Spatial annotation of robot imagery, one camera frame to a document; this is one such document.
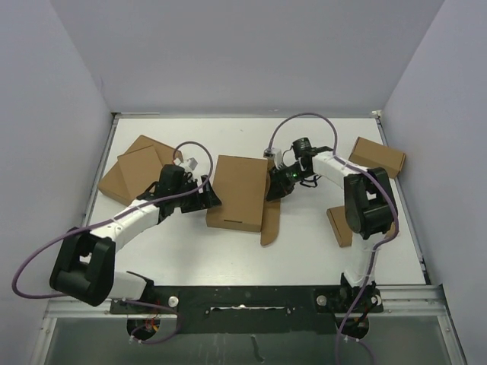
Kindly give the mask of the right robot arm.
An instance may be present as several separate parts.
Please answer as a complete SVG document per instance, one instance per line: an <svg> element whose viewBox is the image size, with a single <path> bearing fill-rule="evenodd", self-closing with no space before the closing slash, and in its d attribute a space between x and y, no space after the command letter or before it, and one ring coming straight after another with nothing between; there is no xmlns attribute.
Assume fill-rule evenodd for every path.
<svg viewBox="0 0 487 365"><path fill-rule="evenodd" d="M381 239L398 218L398 211L387 171L369 169L342 159L327 146L314 147L308 138L293 142L295 162L285 165L278 148L267 148L264 158L273 162L266 195L273 202L290 195L294 186L311 177L323 177L343 190L345 221L353 232L351 261L343 273L348 286L338 292L339 304L349 311L364 304L362 287L374 282L375 256Z"/></svg>

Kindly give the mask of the large cardboard box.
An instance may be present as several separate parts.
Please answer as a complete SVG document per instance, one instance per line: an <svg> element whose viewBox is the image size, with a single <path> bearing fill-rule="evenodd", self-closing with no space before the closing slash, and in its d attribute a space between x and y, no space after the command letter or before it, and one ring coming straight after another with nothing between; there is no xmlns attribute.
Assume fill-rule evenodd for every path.
<svg viewBox="0 0 487 365"><path fill-rule="evenodd" d="M261 246L273 244L281 217L281 202L266 201L273 167L267 159L220 155L212 187L221 206L207 210L206 225L258 233Z"/></svg>

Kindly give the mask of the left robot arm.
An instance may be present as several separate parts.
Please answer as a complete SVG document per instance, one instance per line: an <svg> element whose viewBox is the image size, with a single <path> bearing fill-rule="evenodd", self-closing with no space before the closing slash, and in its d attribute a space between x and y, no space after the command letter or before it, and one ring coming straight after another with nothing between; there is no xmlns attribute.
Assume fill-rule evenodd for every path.
<svg viewBox="0 0 487 365"><path fill-rule="evenodd" d="M189 167L165 165L160 177L126 209L91 228L72 229L62 240L49 285L91 306L106 299L127 300L137 312L154 305L154 282L132 271L116 270L116 254L140 233L182 213L221 206L207 175L197 179Z"/></svg>

